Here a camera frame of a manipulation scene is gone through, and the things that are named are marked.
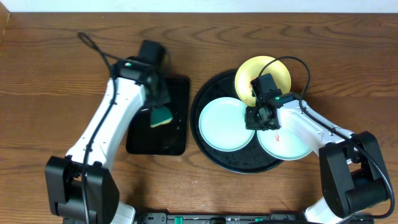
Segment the green yellow sponge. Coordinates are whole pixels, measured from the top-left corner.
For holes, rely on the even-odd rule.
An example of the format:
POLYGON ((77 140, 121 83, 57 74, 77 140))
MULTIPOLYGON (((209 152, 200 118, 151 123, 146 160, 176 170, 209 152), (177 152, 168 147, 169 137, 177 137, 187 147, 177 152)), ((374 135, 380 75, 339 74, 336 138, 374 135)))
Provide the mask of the green yellow sponge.
POLYGON ((173 120, 171 110, 166 107, 155 108, 150 112, 150 127, 155 128, 163 124, 168 124, 173 120))

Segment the mint plate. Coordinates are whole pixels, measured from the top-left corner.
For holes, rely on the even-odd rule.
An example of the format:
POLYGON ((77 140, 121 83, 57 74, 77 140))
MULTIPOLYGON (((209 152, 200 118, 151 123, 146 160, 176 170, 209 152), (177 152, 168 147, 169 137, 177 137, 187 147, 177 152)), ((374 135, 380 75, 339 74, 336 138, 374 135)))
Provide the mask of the mint plate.
POLYGON ((256 134, 263 150, 280 160, 294 161, 312 152, 300 138, 283 128, 267 131, 258 130, 256 134))
POLYGON ((234 152, 245 147, 255 131, 246 129, 247 105, 232 97, 209 102, 201 111, 198 127, 201 137, 213 149, 234 152))

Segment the yellow plate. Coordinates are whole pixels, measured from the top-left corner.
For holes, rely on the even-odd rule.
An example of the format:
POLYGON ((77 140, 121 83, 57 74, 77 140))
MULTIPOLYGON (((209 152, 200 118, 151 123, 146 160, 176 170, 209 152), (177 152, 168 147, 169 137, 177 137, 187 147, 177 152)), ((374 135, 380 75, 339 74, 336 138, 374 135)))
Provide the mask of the yellow plate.
POLYGON ((261 70, 273 60, 274 57, 257 56, 245 61, 238 68, 234 79, 234 86, 239 99, 246 105, 255 106, 256 104, 256 99, 252 96, 252 87, 250 82, 257 78, 260 73, 261 75, 270 73, 277 88, 281 89, 283 94, 290 91, 290 73, 281 61, 273 62, 263 72, 261 72, 261 70))

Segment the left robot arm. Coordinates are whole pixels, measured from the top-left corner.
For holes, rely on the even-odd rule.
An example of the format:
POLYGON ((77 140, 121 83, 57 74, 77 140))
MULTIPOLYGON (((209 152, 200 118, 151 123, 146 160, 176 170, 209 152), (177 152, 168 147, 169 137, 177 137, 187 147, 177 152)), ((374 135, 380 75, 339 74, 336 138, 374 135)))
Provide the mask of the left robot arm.
POLYGON ((65 157, 52 156, 45 180, 53 215, 65 222, 133 223, 134 207, 120 201, 111 175, 129 123, 143 107, 163 104, 162 62, 129 58, 110 67, 104 97, 65 157))

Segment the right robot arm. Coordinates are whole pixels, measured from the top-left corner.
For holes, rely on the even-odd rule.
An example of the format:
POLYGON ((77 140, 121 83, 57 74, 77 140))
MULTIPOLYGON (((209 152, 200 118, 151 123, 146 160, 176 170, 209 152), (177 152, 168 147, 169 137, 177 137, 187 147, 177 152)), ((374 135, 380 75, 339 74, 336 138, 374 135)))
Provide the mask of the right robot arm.
POLYGON ((314 223, 343 223, 351 218, 383 219, 395 209, 395 195, 376 137, 355 134, 315 112, 303 97, 280 89, 254 90, 246 127, 286 131, 317 153, 323 197, 305 211, 314 223))

